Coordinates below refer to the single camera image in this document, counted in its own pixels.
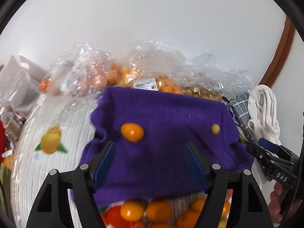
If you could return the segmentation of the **white striped towel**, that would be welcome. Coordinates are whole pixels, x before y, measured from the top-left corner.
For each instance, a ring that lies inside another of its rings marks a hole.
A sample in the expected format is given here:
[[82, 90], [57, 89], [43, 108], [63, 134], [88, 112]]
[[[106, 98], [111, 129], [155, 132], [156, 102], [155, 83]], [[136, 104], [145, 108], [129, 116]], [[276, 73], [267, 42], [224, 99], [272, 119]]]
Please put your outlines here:
[[274, 92], [266, 85], [256, 86], [249, 94], [248, 126], [254, 141], [260, 138], [280, 145], [280, 126], [277, 120], [277, 100]]

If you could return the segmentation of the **red cardboard box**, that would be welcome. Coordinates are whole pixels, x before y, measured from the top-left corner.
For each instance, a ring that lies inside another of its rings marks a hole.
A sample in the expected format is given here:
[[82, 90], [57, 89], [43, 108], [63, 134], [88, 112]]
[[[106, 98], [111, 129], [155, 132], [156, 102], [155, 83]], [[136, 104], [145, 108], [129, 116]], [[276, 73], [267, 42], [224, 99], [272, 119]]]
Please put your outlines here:
[[0, 158], [2, 159], [2, 154], [5, 152], [5, 148], [7, 146], [7, 137], [5, 135], [5, 130], [2, 122], [0, 121]]

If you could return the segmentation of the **brown wooden door frame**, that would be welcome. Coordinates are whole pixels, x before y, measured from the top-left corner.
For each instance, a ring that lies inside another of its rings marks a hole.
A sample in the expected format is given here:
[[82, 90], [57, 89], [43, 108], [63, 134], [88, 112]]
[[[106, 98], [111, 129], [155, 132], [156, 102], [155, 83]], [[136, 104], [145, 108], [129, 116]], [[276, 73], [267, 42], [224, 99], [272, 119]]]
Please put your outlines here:
[[286, 15], [283, 31], [277, 49], [274, 53], [271, 63], [267, 67], [259, 84], [266, 85], [270, 88], [273, 86], [278, 76], [280, 75], [285, 65], [285, 62], [289, 56], [292, 43], [294, 40], [295, 31], [296, 31], [295, 26]]

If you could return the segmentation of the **grey checked cloth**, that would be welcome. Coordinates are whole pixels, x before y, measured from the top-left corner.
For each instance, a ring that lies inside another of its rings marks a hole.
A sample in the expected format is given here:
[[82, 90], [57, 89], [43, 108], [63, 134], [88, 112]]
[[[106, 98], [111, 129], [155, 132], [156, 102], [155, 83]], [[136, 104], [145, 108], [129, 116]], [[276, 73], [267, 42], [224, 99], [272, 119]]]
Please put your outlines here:
[[237, 95], [235, 99], [231, 99], [228, 102], [227, 107], [228, 110], [230, 110], [234, 121], [243, 131], [244, 139], [246, 139], [246, 141], [253, 142], [254, 136], [248, 125], [248, 122], [250, 120], [250, 114], [248, 111], [248, 98], [248, 93]]

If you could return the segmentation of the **purple towel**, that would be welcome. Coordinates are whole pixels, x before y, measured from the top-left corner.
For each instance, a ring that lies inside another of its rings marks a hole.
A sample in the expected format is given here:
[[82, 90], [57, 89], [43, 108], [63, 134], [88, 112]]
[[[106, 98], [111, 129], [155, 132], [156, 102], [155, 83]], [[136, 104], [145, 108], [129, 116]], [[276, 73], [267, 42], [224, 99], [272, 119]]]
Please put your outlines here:
[[[91, 114], [95, 136], [85, 146], [81, 163], [90, 162], [108, 141], [116, 154], [103, 186], [94, 194], [97, 206], [129, 200], [150, 201], [198, 191], [184, 157], [184, 145], [193, 142], [210, 162], [230, 171], [250, 169], [247, 153], [233, 118], [222, 102], [181, 94], [112, 86], [106, 88]], [[121, 135], [121, 126], [134, 123], [144, 129], [140, 142]], [[218, 124], [219, 134], [211, 127]]]

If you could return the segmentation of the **small orange kumquat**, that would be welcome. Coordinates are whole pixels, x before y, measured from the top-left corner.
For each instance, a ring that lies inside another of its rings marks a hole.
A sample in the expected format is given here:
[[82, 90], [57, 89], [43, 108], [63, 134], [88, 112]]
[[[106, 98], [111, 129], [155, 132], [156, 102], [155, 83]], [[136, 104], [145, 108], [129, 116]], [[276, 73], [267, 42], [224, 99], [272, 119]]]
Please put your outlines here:
[[228, 201], [224, 202], [223, 211], [222, 211], [222, 217], [225, 217], [230, 212], [230, 203]]

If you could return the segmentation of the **oval orange kumquat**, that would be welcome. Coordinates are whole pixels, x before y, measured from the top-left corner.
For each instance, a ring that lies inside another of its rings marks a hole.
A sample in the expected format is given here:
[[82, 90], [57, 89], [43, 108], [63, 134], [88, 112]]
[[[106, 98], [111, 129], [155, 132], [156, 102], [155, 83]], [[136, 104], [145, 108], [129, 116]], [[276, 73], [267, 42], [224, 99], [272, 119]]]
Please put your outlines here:
[[129, 142], [138, 143], [144, 137], [144, 129], [136, 123], [126, 123], [121, 126], [121, 135]]

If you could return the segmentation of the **round orange kumquat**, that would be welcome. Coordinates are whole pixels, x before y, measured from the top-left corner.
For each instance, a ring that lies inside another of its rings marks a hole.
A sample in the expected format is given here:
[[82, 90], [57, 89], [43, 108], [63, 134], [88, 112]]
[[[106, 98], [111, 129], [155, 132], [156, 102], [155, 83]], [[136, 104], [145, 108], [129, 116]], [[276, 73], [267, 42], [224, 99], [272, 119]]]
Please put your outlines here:
[[130, 222], [139, 221], [143, 218], [144, 213], [145, 206], [138, 201], [125, 201], [120, 208], [121, 217]]

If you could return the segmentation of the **clear plastic fruit bags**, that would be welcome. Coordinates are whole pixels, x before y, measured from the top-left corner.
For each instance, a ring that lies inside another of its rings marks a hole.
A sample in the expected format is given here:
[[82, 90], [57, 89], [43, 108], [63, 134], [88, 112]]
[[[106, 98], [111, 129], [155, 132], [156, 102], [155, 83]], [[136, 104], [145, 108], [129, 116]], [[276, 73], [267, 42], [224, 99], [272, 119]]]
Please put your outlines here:
[[85, 42], [76, 44], [51, 64], [40, 82], [40, 91], [96, 96], [111, 86], [223, 101], [250, 92], [253, 81], [242, 70], [218, 67], [209, 52], [188, 58], [165, 43], [139, 40], [112, 56]]

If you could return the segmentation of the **white plastic bag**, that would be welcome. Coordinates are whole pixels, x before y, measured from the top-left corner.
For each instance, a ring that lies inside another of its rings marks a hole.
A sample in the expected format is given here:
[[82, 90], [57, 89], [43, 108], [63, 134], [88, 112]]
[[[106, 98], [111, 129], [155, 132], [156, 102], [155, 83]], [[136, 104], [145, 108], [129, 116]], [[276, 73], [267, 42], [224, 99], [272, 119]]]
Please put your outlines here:
[[1, 69], [1, 107], [28, 116], [40, 95], [40, 81], [46, 71], [29, 59], [11, 56]]

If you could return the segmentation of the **mandarin orange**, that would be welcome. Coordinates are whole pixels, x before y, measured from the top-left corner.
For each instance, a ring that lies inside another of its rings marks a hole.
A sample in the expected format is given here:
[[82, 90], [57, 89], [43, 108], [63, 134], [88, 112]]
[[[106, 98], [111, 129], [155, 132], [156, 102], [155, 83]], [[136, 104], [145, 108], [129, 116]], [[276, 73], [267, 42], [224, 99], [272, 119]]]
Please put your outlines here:
[[190, 204], [190, 207], [192, 210], [200, 213], [203, 209], [205, 201], [206, 201], [205, 198], [198, 198]]
[[146, 206], [146, 218], [150, 222], [159, 223], [169, 221], [172, 213], [172, 207], [166, 201], [151, 201]]
[[175, 221], [176, 228], [194, 228], [200, 213], [194, 210], [188, 210], [182, 213]]

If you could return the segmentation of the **small yellow longan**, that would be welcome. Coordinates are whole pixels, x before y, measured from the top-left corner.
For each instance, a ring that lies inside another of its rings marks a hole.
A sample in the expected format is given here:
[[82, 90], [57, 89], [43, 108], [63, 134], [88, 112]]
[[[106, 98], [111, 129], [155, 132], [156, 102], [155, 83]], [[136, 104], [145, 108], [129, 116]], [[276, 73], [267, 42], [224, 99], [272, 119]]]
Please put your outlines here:
[[211, 132], [213, 134], [219, 134], [221, 131], [221, 127], [218, 124], [213, 124], [211, 127]]

